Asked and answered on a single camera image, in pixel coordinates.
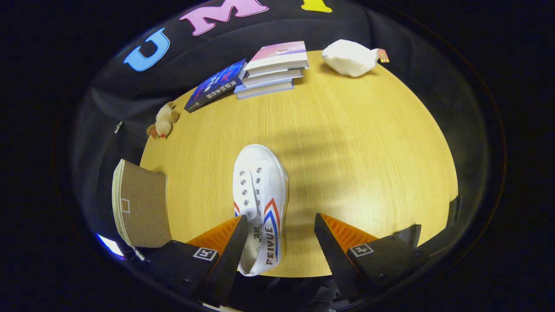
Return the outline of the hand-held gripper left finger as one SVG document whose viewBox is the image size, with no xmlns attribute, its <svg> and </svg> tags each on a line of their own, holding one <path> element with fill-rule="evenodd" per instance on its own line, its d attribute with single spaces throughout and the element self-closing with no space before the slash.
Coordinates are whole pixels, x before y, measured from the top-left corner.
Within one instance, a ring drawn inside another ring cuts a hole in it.
<svg viewBox="0 0 555 312">
<path fill-rule="evenodd" d="M 144 273 L 187 302 L 219 306 L 228 301 L 248 238 L 240 215 L 183 243 L 170 240 L 143 262 Z"/>
</svg>

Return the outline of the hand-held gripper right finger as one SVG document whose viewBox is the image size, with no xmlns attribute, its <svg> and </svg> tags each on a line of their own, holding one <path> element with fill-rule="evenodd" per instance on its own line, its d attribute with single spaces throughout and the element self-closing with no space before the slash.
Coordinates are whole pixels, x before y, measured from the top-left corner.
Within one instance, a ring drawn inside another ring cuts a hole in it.
<svg viewBox="0 0 555 312">
<path fill-rule="evenodd" d="M 387 292 L 430 258 L 396 234 L 378 238 L 322 213 L 314 233 L 341 297 L 350 302 Z"/>
</svg>

